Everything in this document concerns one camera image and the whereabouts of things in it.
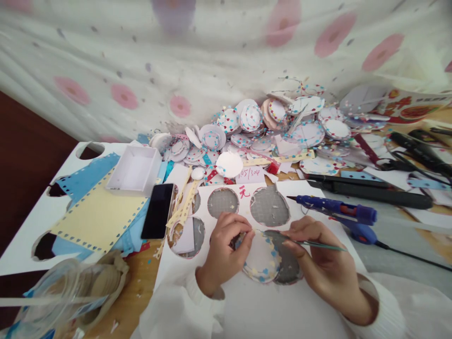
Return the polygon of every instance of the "yellow paper sheet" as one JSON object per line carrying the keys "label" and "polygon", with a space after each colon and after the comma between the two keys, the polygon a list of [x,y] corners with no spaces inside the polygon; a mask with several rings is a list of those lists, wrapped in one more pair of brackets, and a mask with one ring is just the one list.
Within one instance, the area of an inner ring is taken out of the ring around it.
{"label": "yellow paper sheet", "polygon": [[89,250],[107,253],[148,198],[105,189],[114,168],[52,227],[50,232]]}

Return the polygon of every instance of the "black phone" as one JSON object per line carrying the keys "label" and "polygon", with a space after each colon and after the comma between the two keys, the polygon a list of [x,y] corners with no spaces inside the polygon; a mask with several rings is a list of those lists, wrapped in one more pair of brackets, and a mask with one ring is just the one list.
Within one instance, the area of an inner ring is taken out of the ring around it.
{"label": "black phone", "polygon": [[141,232],[141,239],[163,239],[166,233],[166,224],[170,217],[170,208],[173,201],[174,185],[155,185],[147,209],[145,224]]}

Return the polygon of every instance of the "black cable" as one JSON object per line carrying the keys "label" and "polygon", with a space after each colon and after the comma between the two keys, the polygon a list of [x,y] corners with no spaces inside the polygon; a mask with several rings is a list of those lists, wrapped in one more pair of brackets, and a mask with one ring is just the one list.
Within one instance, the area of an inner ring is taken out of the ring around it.
{"label": "black cable", "polygon": [[410,258],[417,259],[417,260],[423,261],[423,262],[425,262],[425,263],[427,263],[427,264],[431,264],[431,265],[434,265],[434,266],[436,266],[436,267],[439,267],[439,268],[442,268],[442,269],[445,269],[445,270],[447,270],[447,271],[452,272],[452,268],[450,268],[450,267],[447,267],[447,266],[438,264],[438,263],[436,263],[436,262],[433,262],[433,261],[430,261],[430,260],[427,260],[427,259],[424,259],[424,258],[417,257],[417,256],[412,255],[412,254],[410,254],[410,253],[406,253],[406,252],[402,252],[402,251],[393,249],[393,248],[389,247],[388,245],[386,245],[385,243],[380,242],[380,241],[378,241],[378,240],[377,240],[377,242],[375,243],[375,245],[377,245],[378,247],[381,247],[381,248],[383,248],[383,249],[385,249],[385,250],[391,250],[391,251],[393,251],[393,252],[397,252],[397,253],[406,255],[406,256],[408,256],[408,257],[410,257]]}
{"label": "black cable", "polygon": [[409,162],[406,158],[404,158],[403,156],[400,155],[400,154],[403,154],[403,155],[405,155],[405,156],[408,156],[408,157],[412,158],[410,154],[405,153],[405,152],[401,152],[401,151],[393,151],[393,152],[390,152],[390,153],[391,153],[395,158],[397,158],[398,160],[400,160],[400,161],[406,163],[407,165],[411,165],[411,167],[412,167],[415,171],[421,173],[422,175],[426,176],[427,178],[432,179],[432,180],[434,180],[434,181],[437,181],[437,182],[439,182],[439,183],[441,183],[441,184],[444,184],[444,185],[452,186],[452,178],[450,178],[448,175],[445,175],[445,174],[441,173],[441,175],[442,175],[443,177],[445,177],[447,180],[449,180],[449,182],[442,181],[441,179],[438,179],[438,178],[436,178],[436,177],[434,177],[434,176],[428,174],[427,172],[421,170],[419,167],[413,165],[413,164],[412,164],[411,162]]}

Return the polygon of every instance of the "blue glue gun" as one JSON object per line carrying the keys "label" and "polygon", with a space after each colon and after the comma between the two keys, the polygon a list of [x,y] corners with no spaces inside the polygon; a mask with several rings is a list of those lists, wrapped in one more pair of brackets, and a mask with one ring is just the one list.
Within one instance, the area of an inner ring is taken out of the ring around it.
{"label": "blue glue gun", "polygon": [[318,198],[309,195],[288,196],[310,210],[316,210],[348,227],[352,238],[366,245],[377,242],[375,232],[369,227],[377,222],[377,211],[363,205],[349,205],[338,200]]}

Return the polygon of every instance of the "wooden table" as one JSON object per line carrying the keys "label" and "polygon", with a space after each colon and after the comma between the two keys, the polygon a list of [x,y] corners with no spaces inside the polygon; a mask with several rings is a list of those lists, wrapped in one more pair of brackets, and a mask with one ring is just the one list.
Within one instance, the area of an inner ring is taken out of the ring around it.
{"label": "wooden table", "polygon": [[[429,119],[452,123],[452,109],[444,109],[435,112],[429,116]],[[413,129],[421,128],[422,122],[408,126],[386,126],[383,132],[379,134],[387,134],[388,129],[393,129],[403,133],[407,133]],[[281,173],[278,175],[280,180],[292,178],[298,180],[296,173]],[[266,177],[268,186],[273,183]],[[444,213],[452,215],[452,210],[445,206],[435,205],[432,209],[436,213]],[[414,220],[409,214],[401,210],[407,218]],[[439,242],[430,231],[417,229],[419,234],[430,243],[437,253],[442,255],[452,265],[452,245],[444,245]],[[143,252],[127,258],[130,266],[130,282],[124,287],[122,294],[116,300],[110,311],[104,319],[85,336],[88,339],[106,339],[106,338],[129,338],[138,325],[139,317],[149,304],[149,300],[153,294],[155,279],[159,269],[159,261],[155,258],[161,241],[149,241],[150,248]],[[111,329],[113,322],[117,321],[119,326],[113,333]]]}

